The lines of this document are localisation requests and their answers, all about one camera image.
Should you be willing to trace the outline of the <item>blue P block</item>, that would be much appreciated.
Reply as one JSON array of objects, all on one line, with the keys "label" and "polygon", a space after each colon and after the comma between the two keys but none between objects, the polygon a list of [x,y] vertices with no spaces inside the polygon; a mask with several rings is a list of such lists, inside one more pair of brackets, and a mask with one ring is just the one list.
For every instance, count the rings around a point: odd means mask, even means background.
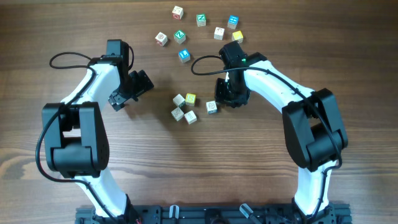
[{"label": "blue P block", "polygon": [[208,114],[216,113],[218,111],[216,101],[206,102],[206,109]]}]

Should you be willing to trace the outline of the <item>yellow top block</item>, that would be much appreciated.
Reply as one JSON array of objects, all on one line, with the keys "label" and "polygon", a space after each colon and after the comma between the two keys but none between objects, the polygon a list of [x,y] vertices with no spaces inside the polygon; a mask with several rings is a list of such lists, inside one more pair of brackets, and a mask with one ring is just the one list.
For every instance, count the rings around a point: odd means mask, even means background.
[{"label": "yellow top block", "polygon": [[188,106],[194,106],[196,102],[196,95],[192,93],[187,93],[185,97],[185,104]]}]

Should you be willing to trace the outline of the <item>yellow block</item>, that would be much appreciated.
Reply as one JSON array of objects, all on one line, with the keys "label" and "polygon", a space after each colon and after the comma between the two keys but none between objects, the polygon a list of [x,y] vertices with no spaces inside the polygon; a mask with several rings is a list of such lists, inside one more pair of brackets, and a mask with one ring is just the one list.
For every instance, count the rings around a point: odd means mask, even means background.
[{"label": "yellow block", "polygon": [[192,93],[187,93],[185,97],[185,104],[188,106],[194,106],[196,102],[196,95]]},{"label": "yellow block", "polygon": [[232,33],[232,41],[237,41],[239,44],[243,42],[243,33],[239,30]]}]

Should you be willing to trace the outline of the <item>green V block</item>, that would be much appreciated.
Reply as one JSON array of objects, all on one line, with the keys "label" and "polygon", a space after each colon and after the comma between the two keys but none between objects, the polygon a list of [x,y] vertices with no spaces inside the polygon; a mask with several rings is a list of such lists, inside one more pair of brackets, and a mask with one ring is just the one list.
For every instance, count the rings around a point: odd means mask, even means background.
[{"label": "green V block", "polygon": [[175,96],[172,101],[179,108],[181,108],[185,104],[185,98],[181,94]]}]

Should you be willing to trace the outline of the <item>red A block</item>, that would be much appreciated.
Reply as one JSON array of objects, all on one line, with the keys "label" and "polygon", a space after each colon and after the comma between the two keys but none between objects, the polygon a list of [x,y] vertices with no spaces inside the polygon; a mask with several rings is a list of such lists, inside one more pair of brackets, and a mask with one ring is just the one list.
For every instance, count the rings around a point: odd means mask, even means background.
[{"label": "red A block", "polygon": [[184,114],[184,118],[186,119],[188,124],[192,124],[197,120],[197,116],[193,112],[193,110]]}]

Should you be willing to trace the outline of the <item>green-edged wooden block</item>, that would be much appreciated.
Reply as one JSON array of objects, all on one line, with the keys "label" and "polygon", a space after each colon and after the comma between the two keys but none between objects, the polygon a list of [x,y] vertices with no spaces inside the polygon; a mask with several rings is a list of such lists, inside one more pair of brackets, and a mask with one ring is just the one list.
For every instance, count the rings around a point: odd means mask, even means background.
[{"label": "green-edged wooden block", "polygon": [[184,112],[179,107],[172,110],[171,114],[176,121],[180,121],[184,117]]}]

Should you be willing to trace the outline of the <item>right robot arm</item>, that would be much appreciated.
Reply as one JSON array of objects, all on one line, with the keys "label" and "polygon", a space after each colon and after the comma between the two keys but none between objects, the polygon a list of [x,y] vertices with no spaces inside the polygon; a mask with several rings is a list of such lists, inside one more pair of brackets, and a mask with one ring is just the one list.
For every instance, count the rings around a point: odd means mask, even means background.
[{"label": "right robot arm", "polygon": [[262,54],[245,54],[237,41],[224,45],[219,55],[226,77],[216,81],[216,102],[240,107],[254,91],[281,112],[285,145],[298,166],[294,203],[303,221],[321,219],[329,204],[331,172],[341,167],[341,152],[348,145],[334,94],[295,83]]}]

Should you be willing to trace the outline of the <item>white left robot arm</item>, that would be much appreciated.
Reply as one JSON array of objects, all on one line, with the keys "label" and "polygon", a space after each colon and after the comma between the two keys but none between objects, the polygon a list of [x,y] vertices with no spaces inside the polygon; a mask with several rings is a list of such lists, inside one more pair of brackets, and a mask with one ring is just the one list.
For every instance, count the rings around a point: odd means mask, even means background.
[{"label": "white left robot arm", "polygon": [[108,169],[109,142],[101,111],[115,111],[151,90],[145,73],[132,70],[134,52],[120,39],[107,41],[106,53],[90,58],[85,77],[59,103],[42,109],[43,130],[35,161],[39,172],[58,183],[76,183],[92,207],[76,210],[76,223],[139,223],[141,217]]}]

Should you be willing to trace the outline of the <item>white block red side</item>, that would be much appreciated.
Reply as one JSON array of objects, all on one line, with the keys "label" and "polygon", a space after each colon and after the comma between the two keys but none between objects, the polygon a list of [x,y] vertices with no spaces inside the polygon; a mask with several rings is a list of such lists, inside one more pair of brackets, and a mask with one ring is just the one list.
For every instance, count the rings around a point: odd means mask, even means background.
[{"label": "white block red side", "polygon": [[155,40],[160,46],[164,47],[168,41],[168,37],[164,33],[159,32],[156,35]]}]

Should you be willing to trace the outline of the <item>yellow block right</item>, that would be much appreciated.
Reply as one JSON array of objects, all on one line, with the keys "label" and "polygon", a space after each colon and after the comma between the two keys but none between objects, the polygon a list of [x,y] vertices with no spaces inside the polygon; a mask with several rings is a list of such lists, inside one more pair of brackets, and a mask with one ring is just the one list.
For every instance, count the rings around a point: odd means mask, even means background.
[{"label": "yellow block right", "polygon": [[239,30],[232,33],[232,41],[237,41],[239,44],[243,42],[243,33]]}]

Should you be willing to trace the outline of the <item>blue L block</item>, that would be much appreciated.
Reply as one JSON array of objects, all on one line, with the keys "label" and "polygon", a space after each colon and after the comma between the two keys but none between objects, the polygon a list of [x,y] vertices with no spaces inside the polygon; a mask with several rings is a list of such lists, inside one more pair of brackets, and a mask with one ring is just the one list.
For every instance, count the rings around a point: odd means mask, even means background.
[{"label": "blue L block", "polygon": [[183,49],[178,53],[178,57],[182,63],[186,63],[190,60],[190,53],[187,49]]}]

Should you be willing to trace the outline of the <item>white block number two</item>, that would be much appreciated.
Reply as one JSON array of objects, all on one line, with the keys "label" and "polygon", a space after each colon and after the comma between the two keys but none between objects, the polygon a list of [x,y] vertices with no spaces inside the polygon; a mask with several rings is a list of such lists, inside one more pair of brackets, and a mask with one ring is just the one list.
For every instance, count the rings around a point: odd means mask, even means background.
[{"label": "white block number two", "polygon": [[214,39],[216,39],[216,40],[223,40],[223,36],[224,36],[224,28],[222,28],[222,27],[215,27]]}]

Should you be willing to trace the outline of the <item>green Z block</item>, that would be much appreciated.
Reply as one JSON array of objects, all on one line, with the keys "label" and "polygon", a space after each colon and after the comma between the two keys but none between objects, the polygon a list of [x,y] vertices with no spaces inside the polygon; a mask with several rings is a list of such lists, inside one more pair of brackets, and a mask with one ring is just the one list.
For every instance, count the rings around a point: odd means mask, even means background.
[{"label": "green Z block", "polygon": [[176,33],[174,33],[174,40],[178,44],[182,44],[183,42],[186,41],[186,33],[184,33],[184,31],[182,31],[182,30],[176,31]]}]

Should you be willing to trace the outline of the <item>blue top block right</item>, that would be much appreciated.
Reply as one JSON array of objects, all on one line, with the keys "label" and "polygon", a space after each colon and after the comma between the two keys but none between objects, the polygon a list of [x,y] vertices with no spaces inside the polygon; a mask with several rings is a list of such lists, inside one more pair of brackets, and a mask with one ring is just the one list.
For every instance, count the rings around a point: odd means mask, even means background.
[{"label": "blue top block right", "polygon": [[228,28],[236,29],[238,21],[239,21],[238,16],[230,15],[230,17],[228,19]]}]

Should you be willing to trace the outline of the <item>green N block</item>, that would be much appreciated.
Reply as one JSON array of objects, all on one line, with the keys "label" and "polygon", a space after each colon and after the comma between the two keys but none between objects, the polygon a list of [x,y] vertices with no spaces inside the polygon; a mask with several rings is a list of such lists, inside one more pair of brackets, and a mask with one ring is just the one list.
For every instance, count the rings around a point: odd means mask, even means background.
[{"label": "green N block", "polygon": [[206,26],[206,15],[205,14],[197,14],[196,19],[197,19],[198,27]]}]

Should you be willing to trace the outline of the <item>red-sided block far back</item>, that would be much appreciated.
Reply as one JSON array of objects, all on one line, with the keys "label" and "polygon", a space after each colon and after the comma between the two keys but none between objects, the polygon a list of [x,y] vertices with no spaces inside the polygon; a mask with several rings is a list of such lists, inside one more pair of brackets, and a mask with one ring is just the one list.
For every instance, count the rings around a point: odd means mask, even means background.
[{"label": "red-sided block far back", "polygon": [[175,6],[172,10],[172,17],[177,20],[181,20],[183,16],[183,8]]}]

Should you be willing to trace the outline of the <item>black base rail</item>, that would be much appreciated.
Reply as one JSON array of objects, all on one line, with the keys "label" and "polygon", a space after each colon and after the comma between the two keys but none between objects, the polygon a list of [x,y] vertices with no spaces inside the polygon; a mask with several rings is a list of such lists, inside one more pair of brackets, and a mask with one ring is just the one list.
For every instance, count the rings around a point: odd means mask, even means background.
[{"label": "black base rail", "polygon": [[[240,207],[170,207],[135,206],[127,221],[118,217],[118,223],[307,223],[292,204],[269,204]],[[325,212],[318,213],[314,223],[353,223],[349,204],[330,203]],[[76,210],[75,223],[113,223],[110,218],[96,214],[94,207]]]}]

